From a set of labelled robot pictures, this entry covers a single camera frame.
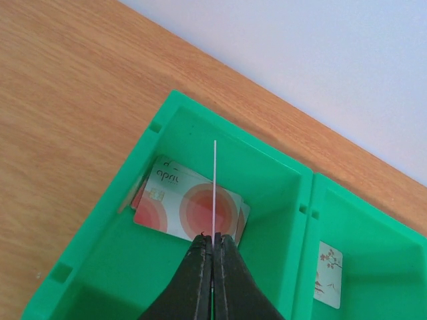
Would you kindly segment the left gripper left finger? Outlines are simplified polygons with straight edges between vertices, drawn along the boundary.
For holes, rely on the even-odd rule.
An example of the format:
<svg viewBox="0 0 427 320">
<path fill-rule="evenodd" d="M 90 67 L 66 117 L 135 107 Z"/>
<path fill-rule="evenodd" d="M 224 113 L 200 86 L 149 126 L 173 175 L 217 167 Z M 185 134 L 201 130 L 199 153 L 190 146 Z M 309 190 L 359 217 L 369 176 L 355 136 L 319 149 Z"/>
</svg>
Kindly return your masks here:
<svg viewBox="0 0 427 320">
<path fill-rule="evenodd" d="M 211 318 L 212 241 L 197 235 L 177 271 L 140 319 Z"/>
</svg>

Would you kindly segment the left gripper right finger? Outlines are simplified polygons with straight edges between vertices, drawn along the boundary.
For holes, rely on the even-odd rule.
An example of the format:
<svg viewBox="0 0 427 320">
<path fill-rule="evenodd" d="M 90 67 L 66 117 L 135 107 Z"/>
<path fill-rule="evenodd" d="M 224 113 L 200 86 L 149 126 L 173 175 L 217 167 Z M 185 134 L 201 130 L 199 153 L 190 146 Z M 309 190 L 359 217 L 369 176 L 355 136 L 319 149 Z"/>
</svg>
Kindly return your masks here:
<svg viewBox="0 0 427 320">
<path fill-rule="evenodd" d="M 221 233 L 213 245 L 213 317 L 284 318 L 256 285 L 232 237 Z"/>
</svg>

